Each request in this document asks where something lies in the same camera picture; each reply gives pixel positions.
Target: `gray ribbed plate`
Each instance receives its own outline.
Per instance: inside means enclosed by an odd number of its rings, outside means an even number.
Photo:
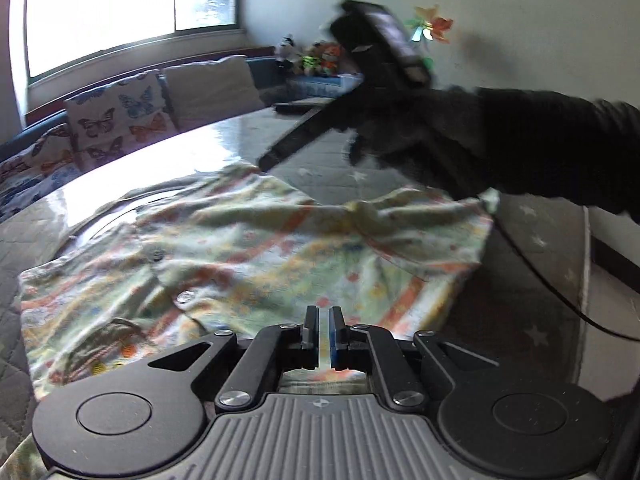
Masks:
[[[373,395],[270,394],[252,412],[217,418],[194,452],[148,478],[486,480],[491,477],[469,469],[449,455],[424,418],[385,410]]]

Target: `gloved hand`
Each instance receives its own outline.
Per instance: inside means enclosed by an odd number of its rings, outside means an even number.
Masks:
[[[406,158],[408,150],[425,145],[430,136],[455,140],[477,158],[484,155],[478,98],[460,87],[371,102],[345,126],[356,130],[348,145],[353,165],[372,155],[382,166],[393,166],[399,156]]]
[[[383,98],[351,118],[349,126],[356,130],[348,144],[352,165],[372,155],[381,167],[395,168],[420,184],[443,187],[456,198],[487,188],[478,171],[484,139],[475,94],[458,87]],[[448,145],[442,146],[441,139]]]

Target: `patterned towel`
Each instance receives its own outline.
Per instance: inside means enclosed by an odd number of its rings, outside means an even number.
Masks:
[[[36,396],[219,328],[252,337],[337,304],[346,322],[397,338],[437,328],[479,265],[491,218],[478,200],[401,189],[322,206],[247,163],[139,211],[66,256],[21,275],[22,330]],[[328,367],[291,383],[343,383]],[[29,441],[0,477],[42,470]]]

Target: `black round pad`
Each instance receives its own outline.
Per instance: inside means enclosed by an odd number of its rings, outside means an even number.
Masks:
[[[191,381],[145,368],[127,365],[49,394],[33,418],[45,464],[83,477],[122,478],[155,470],[189,449],[206,425]]]
[[[528,479],[584,471],[610,434],[609,413],[589,392],[495,369],[468,373],[442,402],[438,425],[466,462]]]
[[[102,394],[86,400],[76,417],[82,427],[92,433],[121,435],[135,431],[148,421],[151,405],[133,394]]]
[[[511,394],[494,404],[499,424],[515,433],[544,435],[566,422],[566,410],[557,400],[540,394]]]

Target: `black handheld device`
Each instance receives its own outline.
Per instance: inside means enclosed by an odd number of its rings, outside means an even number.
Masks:
[[[258,160],[269,171],[327,130],[349,123],[370,102],[401,100],[408,91],[428,88],[431,75],[409,41],[402,23],[385,7],[343,0],[342,14],[330,25],[336,41],[350,54],[363,82],[326,106],[309,111]]]

